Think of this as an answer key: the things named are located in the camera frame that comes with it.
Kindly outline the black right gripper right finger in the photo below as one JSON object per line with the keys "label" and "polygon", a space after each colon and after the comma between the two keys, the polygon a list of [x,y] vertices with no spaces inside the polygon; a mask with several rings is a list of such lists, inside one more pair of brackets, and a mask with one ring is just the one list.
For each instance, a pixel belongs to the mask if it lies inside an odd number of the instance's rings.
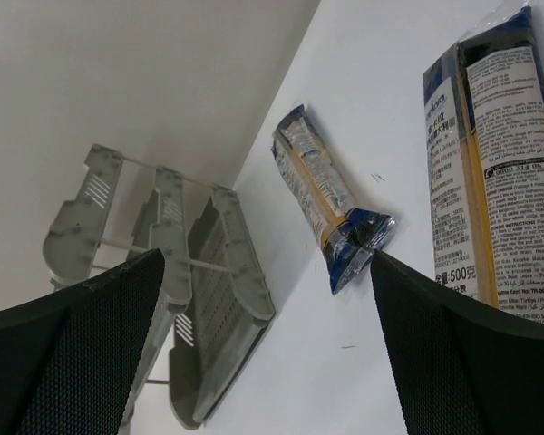
{"label": "black right gripper right finger", "polygon": [[379,252],[374,298],[410,434],[544,434],[544,324]]}

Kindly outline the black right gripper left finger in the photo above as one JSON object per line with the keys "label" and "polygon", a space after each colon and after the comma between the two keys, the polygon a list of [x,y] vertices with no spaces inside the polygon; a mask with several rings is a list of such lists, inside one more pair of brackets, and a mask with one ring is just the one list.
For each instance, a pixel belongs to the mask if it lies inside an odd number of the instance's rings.
{"label": "black right gripper left finger", "polygon": [[158,302],[152,249],[0,311],[0,434],[116,434]]}

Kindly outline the spaghetti bag white label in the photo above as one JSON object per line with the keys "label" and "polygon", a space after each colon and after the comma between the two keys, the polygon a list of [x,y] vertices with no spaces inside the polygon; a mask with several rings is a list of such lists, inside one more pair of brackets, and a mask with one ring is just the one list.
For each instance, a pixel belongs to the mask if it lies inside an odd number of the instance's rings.
{"label": "spaghetti bag white label", "polygon": [[544,324],[544,73],[506,1],[423,73],[437,283]]}

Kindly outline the grey three-tier tray shelf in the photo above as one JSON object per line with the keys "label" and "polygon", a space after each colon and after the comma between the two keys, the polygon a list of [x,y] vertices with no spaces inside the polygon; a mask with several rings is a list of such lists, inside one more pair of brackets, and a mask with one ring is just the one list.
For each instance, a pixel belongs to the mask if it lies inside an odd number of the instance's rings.
{"label": "grey three-tier tray shelf", "polygon": [[[89,277],[97,265],[112,201],[127,158],[95,144],[84,162],[75,198],[65,201],[43,244],[53,285],[62,289]],[[186,219],[188,178],[153,167],[150,198],[141,206],[132,239],[121,244],[129,257],[153,248],[165,267],[140,363],[121,419],[128,429],[141,390],[167,338],[167,385],[175,418],[195,430],[210,418],[257,348],[276,310],[257,260],[236,192],[217,184],[201,215]]]}

